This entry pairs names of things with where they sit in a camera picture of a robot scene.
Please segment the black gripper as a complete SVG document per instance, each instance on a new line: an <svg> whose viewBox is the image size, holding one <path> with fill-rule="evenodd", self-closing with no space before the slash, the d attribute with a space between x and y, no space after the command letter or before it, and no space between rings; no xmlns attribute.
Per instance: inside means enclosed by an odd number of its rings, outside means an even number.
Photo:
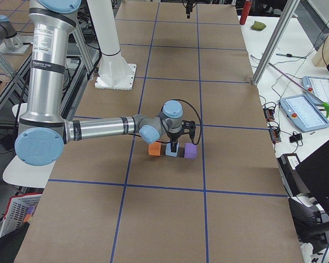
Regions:
<svg viewBox="0 0 329 263"><path fill-rule="evenodd" d="M178 139L182 136L183 132L182 129L174 130L174 131L168 131L167 136L169 137L169 140L171 141L171 152L177 153L178 152Z"/></svg>

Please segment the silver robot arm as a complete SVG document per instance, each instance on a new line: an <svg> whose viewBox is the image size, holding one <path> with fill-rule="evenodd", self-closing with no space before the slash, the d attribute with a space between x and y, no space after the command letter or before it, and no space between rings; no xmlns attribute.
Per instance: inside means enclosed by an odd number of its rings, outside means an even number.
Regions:
<svg viewBox="0 0 329 263"><path fill-rule="evenodd" d="M56 161L70 141L139 134L148 144L167 135L172 150L184 132L183 109L177 100L164 103L153 118L145 115L67 121L60 115L69 35L77 29L80 1L31 1L35 25L26 111L19 120L15 151L26 164Z"/></svg>

